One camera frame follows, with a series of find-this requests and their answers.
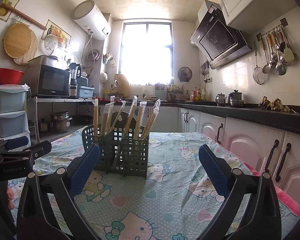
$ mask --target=microwave door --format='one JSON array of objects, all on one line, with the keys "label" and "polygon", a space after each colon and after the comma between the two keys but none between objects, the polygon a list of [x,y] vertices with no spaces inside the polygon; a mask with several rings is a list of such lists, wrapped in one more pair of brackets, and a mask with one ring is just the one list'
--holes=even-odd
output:
[{"label": "microwave door", "polygon": [[38,95],[67,97],[69,92],[68,71],[41,65]]},{"label": "microwave door", "polygon": [[237,41],[220,20],[217,20],[199,41],[213,61],[237,45]]}]

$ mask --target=microwave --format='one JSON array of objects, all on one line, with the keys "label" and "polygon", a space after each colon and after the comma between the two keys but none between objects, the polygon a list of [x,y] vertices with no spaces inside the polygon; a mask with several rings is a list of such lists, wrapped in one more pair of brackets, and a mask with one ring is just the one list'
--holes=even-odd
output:
[{"label": "microwave", "polygon": [[31,88],[32,96],[66,98],[70,93],[70,72],[38,64],[30,66],[22,77],[22,84]]},{"label": "microwave", "polygon": [[205,55],[211,69],[251,51],[242,33],[226,25],[219,4],[205,0],[202,6],[206,14],[190,40]]}]

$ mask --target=silver screw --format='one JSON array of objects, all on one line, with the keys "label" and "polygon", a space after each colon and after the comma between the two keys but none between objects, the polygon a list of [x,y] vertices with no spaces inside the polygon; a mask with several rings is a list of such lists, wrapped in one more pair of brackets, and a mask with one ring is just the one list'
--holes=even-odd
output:
[{"label": "silver screw", "polygon": [[34,176],[35,176],[35,173],[34,173],[34,172],[30,172],[30,173],[28,174],[28,178],[29,178],[29,179],[32,179]]},{"label": "silver screw", "polygon": [[266,179],[269,179],[269,178],[270,178],[270,175],[269,175],[268,173],[265,172],[265,173],[263,174],[263,177],[266,178]]},{"label": "silver screw", "polygon": [[57,169],[57,174],[59,174],[59,175],[64,174],[65,172],[66,172],[65,168]]},{"label": "silver screw", "polygon": [[235,175],[241,175],[242,174],[242,171],[238,168],[235,168],[232,170],[232,172],[235,174]]}]

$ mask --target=window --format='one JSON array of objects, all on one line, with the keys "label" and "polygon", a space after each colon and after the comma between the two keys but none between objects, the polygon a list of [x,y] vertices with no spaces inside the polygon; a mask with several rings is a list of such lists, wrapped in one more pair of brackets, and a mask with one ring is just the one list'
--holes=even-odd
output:
[{"label": "window", "polygon": [[125,23],[119,73],[130,84],[168,84],[173,79],[171,23]]}]

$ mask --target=black countertop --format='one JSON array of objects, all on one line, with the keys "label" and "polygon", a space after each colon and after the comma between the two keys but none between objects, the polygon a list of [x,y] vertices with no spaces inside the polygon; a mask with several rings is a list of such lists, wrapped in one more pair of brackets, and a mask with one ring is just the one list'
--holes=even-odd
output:
[{"label": "black countertop", "polygon": [[[216,106],[215,102],[200,102],[198,103],[161,103],[160,106],[174,106],[186,109],[200,111],[206,114],[212,114],[219,117],[231,117],[248,122],[259,123],[262,125],[294,132],[300,134],[300,113],[284,113],[276,111],[261,110],[256,108],[255,104],[245,104],[247,108],[236,108],[229,106]],[[120,102],[115,102],[115,105],[121,105]],[[154,103],[148,102],[147,106],[154,106]],[[289,106],[296,112],[300,112],[300,106]]]}]

